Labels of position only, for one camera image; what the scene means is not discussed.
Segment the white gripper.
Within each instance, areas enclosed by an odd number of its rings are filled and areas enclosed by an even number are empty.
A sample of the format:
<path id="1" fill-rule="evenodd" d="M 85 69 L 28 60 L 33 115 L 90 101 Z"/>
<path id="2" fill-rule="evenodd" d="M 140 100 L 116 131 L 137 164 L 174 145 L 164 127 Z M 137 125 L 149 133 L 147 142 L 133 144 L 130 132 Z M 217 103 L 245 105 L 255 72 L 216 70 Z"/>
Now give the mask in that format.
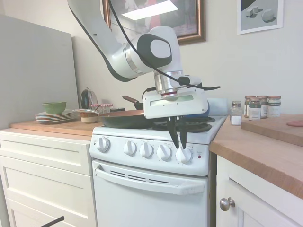
<path id="1" fill-rule="evenodd" d="M 187 129 L 184 115 L 203 114 L 208 110 L 205 91 L 198 88 L 183 88 L 174 97 L 162 98 L 157 91 L 143 95 L 144 116 L 147 119 L 167 117 L 167 129 L 176 148 L 179 139 L 174 116 L 180 116 L 178 128 L 182 148 L 187 147 Z"/>

